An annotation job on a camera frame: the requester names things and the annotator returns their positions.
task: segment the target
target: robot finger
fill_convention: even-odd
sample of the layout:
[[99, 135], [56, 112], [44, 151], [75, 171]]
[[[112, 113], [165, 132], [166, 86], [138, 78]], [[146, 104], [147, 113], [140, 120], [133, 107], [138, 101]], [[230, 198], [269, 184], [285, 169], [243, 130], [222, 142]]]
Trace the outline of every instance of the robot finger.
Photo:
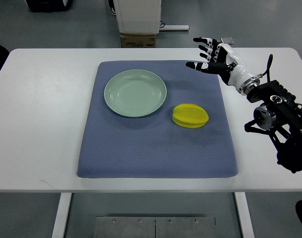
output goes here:
[[194, 42], [201, 42], [208, 45], [210, 48], [213, 46], [213, 39], [212, 38], [204, 38], [204, 37], [197, 37], [193, 39]]
[[187, 62], [186, 66], [203, 73], [224, 74], [231, 71], [231, 66], [215, 62]]
[[208, 47], [205, 47], [205, 46], [202, 46], [202, 45], [199, 45], [199, 49], [202, 50], [202, 51], [205, 51], [208, 55], [211, 55], [211, 53], [212, 53], [211, 48], [208, 48]]
[[200, 53], [200, 57], [203, 57], [203, 58], [205, 58], [208, 61], [211, 60], [211, 56], [209, 56], [207, 53]]

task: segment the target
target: ceramic plate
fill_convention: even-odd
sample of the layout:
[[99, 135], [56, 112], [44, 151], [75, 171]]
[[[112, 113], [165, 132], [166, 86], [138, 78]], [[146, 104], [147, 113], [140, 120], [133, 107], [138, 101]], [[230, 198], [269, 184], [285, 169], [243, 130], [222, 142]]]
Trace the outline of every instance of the ceramic plate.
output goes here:
[[166, 98], [166, 87], [156, 74], [133, 69], [111, 78], [105, 87], [104, 98], [114, 112], [138, 118], [161, 107]]

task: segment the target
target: plate rim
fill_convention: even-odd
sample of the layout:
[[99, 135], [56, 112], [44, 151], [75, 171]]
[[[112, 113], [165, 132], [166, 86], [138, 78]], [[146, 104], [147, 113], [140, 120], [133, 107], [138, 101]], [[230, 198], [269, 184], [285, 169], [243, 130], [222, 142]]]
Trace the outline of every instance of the plate rim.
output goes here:
[[[165, 95], [164, 95], [164, 97], [163, 97], [162, 102], [159, 104], [159, 106], [158, 106], [156, 109], [154, 109], [154, 110], [151, 111], [151, 112], [148, 112], [147, 114], [146, 114], [146, 113], [143, 113], [143, 114], [138, 115], [138, 116], [130, 116], [130, 115], [126, 115], [126, 114], [124, 114], [124, 113], [117, 112], [117, 111], [115, 111], [115, 110], [112, 108], [111, 105], [108, 104], [108, 102], [107, 102], [107, 100], [106, 100], [106, 90], [107, 90], [107, 87], [108, 87], [109, 83], [110, 83], [114, 78], [116, 78], [117, 76], [119, 76], [120, 74], [123, 74], [123, 73], [126, 73], [126, 72], [130, 72], [130, 71], [145, 71], [145, 72], [151, 73], [151, 74], [155, 75], [156, 78], [160, 79], [160, 81], [162, 82], [162, 84], [163, 84], [163, 86], [164, 86]], [[164, 103], [164, 101], [165, 101], [165, 99], [166, 99], [166, 96], [167, 96], [167, 89], [166, 89], [166, 85], [165, 85], [163, 79], [162, 79], [160, 76], [158, 76], [156, 73], [153, 73], [153, 72], [151, 72], [151, 71], [149, 71], [149, 70], [145, 70], [145, 69], [129, 69], [129, 70], [125, 70], [125, 71], [122, 71], [122, 72], [116, 74], [115, 76], [113, 76], [113, 77], [107, 82], [107, 84], [105, 85], [105, 88], [104, 88], [104, 93], [103, 93], [103, 97], [104, 97], [104, 100], [105, 100], [107, 106], [108, 106], [113, 112], [115, 112], [115, 113], [117, 113], [117, 114], [119, 114], [119, 115], [121, 115], [121, 116], [127, 117], [127, 118], [141, 118], [141, 117], [145, 117], [145, 116], [147, 116], [147, 115], [150, 115], [151, 113], [154, 113], [155, 111], [157, 111], [157, 110], [163, 105], [163, 103]]]

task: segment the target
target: robotic arm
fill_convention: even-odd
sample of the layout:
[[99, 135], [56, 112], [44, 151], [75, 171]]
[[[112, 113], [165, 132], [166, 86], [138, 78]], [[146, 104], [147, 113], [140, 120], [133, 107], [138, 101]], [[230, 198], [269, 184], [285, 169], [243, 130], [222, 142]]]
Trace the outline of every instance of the robotic arm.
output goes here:
[[[204, 73], [218, 74], [224, 83], [234, 86], [251, 102], [263, 101], [254, 110], [254, 120], [245, 125], [246, 132], [266, 134], [270, 137], [277, 153], [278, 164], [292, 173], [302, 171], [302, 104], [295, 103], [296, 97], [289, 93], [278, 81], [270, 81], [269, 57], [264, 74], [251, 73], [240, 56], [228, 45], [211, 38], [194, 38], [203, 51], [200, 56], [208, 62], [187, 62], [186, 66]], [[267, 74], [267, 83], [260, 85], [259, 78]], [[286, 141], [280, 142], [280, 133]]]

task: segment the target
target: screw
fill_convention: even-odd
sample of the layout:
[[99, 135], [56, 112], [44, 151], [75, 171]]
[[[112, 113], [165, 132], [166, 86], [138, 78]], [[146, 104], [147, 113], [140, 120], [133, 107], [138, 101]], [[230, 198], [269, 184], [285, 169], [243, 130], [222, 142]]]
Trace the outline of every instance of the screw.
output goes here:
[[272, 102], [274, 102], [275, 104], [279, 104], [279, 103], [283, 102], [283, 99], [281, 97], [279, 97], [279, 96], [276, 96], [276, 95], [272, 95], [270, 97], [270, 100]]

